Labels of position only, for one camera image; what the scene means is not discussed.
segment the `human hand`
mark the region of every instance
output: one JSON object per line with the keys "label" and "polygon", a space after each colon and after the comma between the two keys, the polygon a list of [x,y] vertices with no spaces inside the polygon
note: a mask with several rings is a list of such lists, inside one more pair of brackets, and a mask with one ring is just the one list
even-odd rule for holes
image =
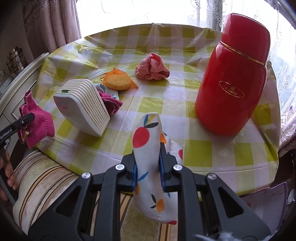
{"label": "human hand", "polygon": [[[12,165],[9,161],[9,153],[7,151],[5,151],[4,156],[5,156],[5,161],[6,161],[6,167],[5,167],[4,172],[7,177],[7,184],[10,187],[12,187],[14,190],[16,190],[18,187],[18,184],[15,179],[15,173],[13,171]],[[3,160],[0,157],[0,169],[2,169],[2,168],[3,168]],[[8,198],[1,187],[0,187],[0,199],[2,199],[3,201],[8,201]]]}

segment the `gold ring band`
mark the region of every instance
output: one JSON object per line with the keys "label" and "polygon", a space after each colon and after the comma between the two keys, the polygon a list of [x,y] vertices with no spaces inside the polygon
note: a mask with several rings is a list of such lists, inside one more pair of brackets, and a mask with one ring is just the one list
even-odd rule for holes
{"label": "gold ring band", "polygon": [[258,63],[258,64],[261,64],[261,65],[263,65],[263,66],[266,66],[266,63],[262,63],[262,62],[258,61],[257,59],[254,59],[254,58],[252,58],[252,57],[250,57],[250,56],[248,56],[248,55],[242,53],[241,51],[238,51],[238,50],[236,50],[235,48],[230,47],[229,45],[223,43],[222,41],[220,41],[220,43],[221,43],[224,47],[226,47],[226,48],[232,50],[233,52],[236,52],[236,53],[240,54],[241,56],[244,56],[244,57],[246,57],[246,58],[248,58],[248,59],[254,61],[255,63]]}

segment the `wall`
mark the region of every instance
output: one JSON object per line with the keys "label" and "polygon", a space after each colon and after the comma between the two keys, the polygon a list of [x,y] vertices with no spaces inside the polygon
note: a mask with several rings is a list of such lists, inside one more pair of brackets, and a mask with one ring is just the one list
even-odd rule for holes
{"label": "wall", "polygon": [[0,35],[0,70],[9,73],[7,55],[16,46],[23,49],[28,63],[34,60],[25,33],[21,4],[15,5]]}

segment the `silver screw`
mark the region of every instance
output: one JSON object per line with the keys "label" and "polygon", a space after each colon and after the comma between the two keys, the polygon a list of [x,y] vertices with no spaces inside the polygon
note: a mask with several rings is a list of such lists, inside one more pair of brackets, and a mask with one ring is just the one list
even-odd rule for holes
{"label": "silver screw", "polygon": [[216,175],[215,173],[209,173],[209,174],[207,175],[207,177],[208,177],[208,179],[210,179],[210,180],[215,180],[215,179],[217,178],[217,175]]}
{"label": "silver screw", "polygon": [[180,164],[176,164],[176,165],[173,166],[173,168],[174,168],[176,171],[180,171],[180,170],[182,170],[183,166],[180,165]]}
{"label": "silver screw", "polygon": [[84,172],[84,173],[81,174],[81,177],[82,177],[83,179],[88,179],[88,178],[91,177],[91,174],[90,174],[89,172]]}
{"label": "silver screw", "polygon": [[121,171],[121,170],[124,169],[124,165],[123,165],[123,164],[117,164],[117,165],[115,166],[115,169],[118,170],[118,171]]}

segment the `triangular cutout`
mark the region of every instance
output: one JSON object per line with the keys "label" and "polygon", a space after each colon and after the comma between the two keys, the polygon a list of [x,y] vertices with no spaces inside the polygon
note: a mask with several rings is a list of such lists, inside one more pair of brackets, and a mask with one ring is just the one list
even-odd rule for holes
{"label": "triangular cutout", "polygon": [[236,201],[222,188],[218,188],[226,215],[228,218],[233,218],[237,215],[243,214],[244,210],[238,205]]}
{"label": "triangular cutout", "polygon": [[66,217],[71,217],[77,202],[81,187],[76,187],[65,200],[56,208],[56,212]]}

